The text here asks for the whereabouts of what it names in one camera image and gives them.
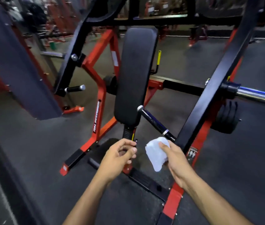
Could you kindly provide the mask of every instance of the black rubber floor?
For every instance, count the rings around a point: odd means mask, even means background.
[[[184,38],[166,38],[159,75],[204,83],[217,66],[225,40],[200,41],[188,48]],[[95,68],[101,75],[112,72],[110,53],[105,50]],[[75,80],[86,82],[82,97],[84,112],[37,121],[7,94],[0,94],[0,144],[17,170],[24,188],[46,224],[61,224],[91,181],[95,170],[83,158],[68,175],[59,169],[65,159],[91,135],[96,106],[96,86],[88,76],[76,72]],[[235,79],[245,87],[265,90],[265,41],[251,44]],[[176,135],[198,97],[164,89],[158,91],[147,109]],[[197,173],[255,224],[265,224],[265,106],[240,102],[242,122],[231,135],[211,131],[196,164]],[[108,95],[103,124],[113,115],[114,96]],[[116,125],[102,141],[121,137]],[[154,172],[144,147],[160,134],[145,120],[137,129],[138,159],[135,166],[164,187],[170,187],[168,170]],[[102,198],[96,224],[155,224],[162,202],[120,175]],[[174,224],[207,224],[192,200],[185,195]]]

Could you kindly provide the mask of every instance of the back pad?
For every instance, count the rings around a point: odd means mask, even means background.
[[[140,122],[137,108],[144,103],[157,38],[158,30],[152,27],[132,27],[124,38],[114,114],[132,128]]]

